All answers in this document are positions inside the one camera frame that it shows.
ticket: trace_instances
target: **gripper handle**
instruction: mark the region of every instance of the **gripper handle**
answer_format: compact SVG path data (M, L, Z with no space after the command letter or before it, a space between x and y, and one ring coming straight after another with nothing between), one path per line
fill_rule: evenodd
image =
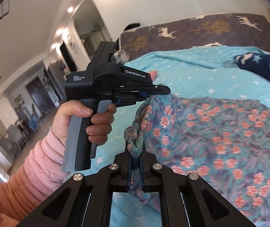
M104 113L111 100L81 100L87 107L93 109L93 115ZM71 116L69 123L66 147L61 169L65 172L83 171L91 168L91 159L96 156L97 144L92 144L86 133L86 128L91 126L91 117L79 118Z

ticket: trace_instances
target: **gray chair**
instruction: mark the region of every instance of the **gray chair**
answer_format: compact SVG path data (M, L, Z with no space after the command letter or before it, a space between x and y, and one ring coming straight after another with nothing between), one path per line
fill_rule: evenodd
M14 160L15 155L19 154L17 148L14 147L12 143L4 137L0 138L0 146L10 155L12 161Z
M33 116L38 120L38 122L42 122L44 125L46 124L39 116L38 113L36 112L35 106L32 103L32 114Z
M9 135L9 140L16 143L20 150L21 150L21 147L24 143L26 143L28 146L30 146L30 144L26 140L26 137L14 125L10 125L9 128L7 129L6 133Z

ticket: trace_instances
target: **television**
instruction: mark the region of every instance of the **television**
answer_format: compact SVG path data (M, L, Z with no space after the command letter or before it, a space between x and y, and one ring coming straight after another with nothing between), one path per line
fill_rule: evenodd
M75 72L77 71L77 66L74 62L74 60L72 59L69 51L68 51L68 48L65 44L65 42L63 42L60 46L60 52L64 58L64 60L66 61L66 64L68 65L69 69L71 72Z

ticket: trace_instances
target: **hand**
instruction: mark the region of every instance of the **hand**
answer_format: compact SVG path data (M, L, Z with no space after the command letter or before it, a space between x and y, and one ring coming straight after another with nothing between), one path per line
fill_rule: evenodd
M92 143L104 144L108 139L108 134L112 131L111 124L114 121L113 114L116 112L114 104L108 105L106 113L94 114L91 121L94 125L87 127L86 132L89 135L89 140ZM80 101L71 100L60 106L55 115L52 124L52 131L54 135L66 145L66 136L68 134L68 127L72 115L80 118L88 118L92 115L93 110L85 106Z

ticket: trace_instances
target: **pink jacket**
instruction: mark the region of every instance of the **pink jacket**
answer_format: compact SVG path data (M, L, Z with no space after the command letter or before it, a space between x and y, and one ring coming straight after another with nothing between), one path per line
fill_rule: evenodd
M8 183L0 183L0 227L14 227L66 179L64 145L52 130L30 151Z

